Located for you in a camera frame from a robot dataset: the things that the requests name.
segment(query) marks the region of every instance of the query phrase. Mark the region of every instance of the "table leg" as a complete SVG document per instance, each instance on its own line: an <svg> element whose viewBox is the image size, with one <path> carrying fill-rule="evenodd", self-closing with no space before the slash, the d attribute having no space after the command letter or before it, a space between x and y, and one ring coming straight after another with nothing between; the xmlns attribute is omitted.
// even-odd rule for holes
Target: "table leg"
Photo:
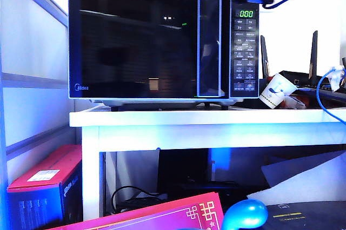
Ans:
<svg viewBox="0 0 346 230"><path fill-rule="evenodd" d="M98 126L82 128L83 220L103 216L103 159L99 152Z"/></svg>

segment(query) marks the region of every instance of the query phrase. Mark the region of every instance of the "white paper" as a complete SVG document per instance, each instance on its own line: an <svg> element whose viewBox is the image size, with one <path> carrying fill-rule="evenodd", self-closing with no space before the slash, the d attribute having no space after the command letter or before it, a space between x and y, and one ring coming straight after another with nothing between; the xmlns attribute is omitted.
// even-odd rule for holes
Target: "white paper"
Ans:
<svg viewBox="0 0 346 230"><path fill-rule="evenodd" d="M27 181L51 180L60 170L38 171Z"/></svg>
<svg viewBox="0 0 346 230"><path fill-rule="evenodd" d="M346 200L346 152L248 198L265 205Z"/></svg>
<svg viewBox="0 0 346 230"><path fill-rule="evenodd" d="M262 166L261 169L269 186L274 187L284 180L338 157L344 152L336 151L280 161L271 165Z"/></svg>

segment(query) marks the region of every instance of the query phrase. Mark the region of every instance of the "table top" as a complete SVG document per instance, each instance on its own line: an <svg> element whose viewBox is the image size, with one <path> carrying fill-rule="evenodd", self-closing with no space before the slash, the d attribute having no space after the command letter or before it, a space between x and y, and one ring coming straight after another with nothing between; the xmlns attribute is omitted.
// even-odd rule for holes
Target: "table top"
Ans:
<svg viewBox="0 0 346 230"><path fill-rule="evenodd" d="M346 120L346 108L329 109ZM70 113L70 126L140 126L140 125L212 125L212 124L284 124L339 122L321 109L241 109L203 108L195 110L114 111L100 105Z"/></svg>

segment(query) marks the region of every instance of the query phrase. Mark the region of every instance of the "white plug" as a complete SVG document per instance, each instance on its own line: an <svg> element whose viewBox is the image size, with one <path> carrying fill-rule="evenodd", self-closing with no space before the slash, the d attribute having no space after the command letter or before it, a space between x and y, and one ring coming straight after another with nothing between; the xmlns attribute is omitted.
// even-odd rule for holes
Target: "white plug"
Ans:
<svg viewBox="0 0 346 230"><path fill-rule="evenodd" d="M344 72L343 65L334 66L332 69L335 69L335 71L331 72L328 75L328 79L329 79L331 89L334 92L340 88L340 81L342 77L344 76L345 72Z"/></svg>

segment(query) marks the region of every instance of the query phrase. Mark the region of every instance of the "digital display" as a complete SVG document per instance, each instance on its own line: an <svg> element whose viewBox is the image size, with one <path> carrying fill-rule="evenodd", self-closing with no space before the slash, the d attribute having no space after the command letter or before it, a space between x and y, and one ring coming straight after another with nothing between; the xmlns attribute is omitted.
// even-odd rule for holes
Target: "digital display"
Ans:
<svg viewBox="0 0 346 230"><path fill-rule="evenodd" d="M236 17L237 18L253 18L254 11L253 10L237 10Z"/></svg>

